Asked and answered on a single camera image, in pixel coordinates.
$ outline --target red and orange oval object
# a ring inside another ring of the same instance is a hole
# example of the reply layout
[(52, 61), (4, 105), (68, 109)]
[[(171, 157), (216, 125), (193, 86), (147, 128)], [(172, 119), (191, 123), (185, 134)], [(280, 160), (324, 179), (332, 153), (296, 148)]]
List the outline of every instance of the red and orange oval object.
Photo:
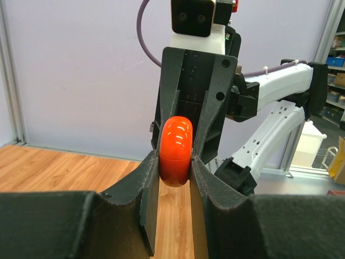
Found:
[(193, 145), (193, 125), (189, 119), (174, 116), (163, 127), (160, 145), (160, 177), (171, 187), (188, 180)]

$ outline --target white container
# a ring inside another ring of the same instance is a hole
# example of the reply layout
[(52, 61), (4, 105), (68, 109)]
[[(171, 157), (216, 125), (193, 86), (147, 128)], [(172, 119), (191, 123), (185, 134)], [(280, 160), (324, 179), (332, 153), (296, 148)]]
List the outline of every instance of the white container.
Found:
[(327, 135), (322, 134), (313, 125), (312, 121), (306, 122), (291, 165), (312, 167), (322, 141), (325, 138), (327, 138)]

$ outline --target yellow bag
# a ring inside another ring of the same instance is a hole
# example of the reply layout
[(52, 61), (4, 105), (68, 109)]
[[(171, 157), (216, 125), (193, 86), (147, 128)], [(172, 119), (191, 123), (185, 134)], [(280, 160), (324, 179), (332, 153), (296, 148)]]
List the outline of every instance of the yellow bag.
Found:
[(328, 167), (329, 176), (337, 183), (345, 185), (345, 138), (339, 137), (339, 149)]

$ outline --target wooden table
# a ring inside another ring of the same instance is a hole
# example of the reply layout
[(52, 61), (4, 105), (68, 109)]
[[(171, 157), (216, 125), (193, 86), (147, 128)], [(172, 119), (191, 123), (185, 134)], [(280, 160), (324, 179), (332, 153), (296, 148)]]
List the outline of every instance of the wooden table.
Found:
[[(0, 149), (0, 191), (94, 190), (101, 192), (133, 171), (138, 162), (45, 149)], [(189, 183), (160, 184), (156, 259), (194, 258)]]

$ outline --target white wall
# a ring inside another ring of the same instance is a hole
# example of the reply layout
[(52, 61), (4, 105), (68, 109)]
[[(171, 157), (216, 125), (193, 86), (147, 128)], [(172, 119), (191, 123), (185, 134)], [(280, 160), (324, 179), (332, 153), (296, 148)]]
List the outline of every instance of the white wall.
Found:
[[(241, 1), (244, 71), (313, 59), (330, 1)], [(136, 39), (141, 0), (7, 0), (25, 128), (33, 145), (142, 159), (151, 149), (160, 71)], [(151, 0), (143, 33), (155, 56), (170, 43), (170, 1)], [(230, 156), (267, 116), (225, 124)], [(271, 161), (275, 164), (277, 157)]]
[(0, 147), (13, 140), (10, 113), (5, 95), (3, 77), (0, 73)]

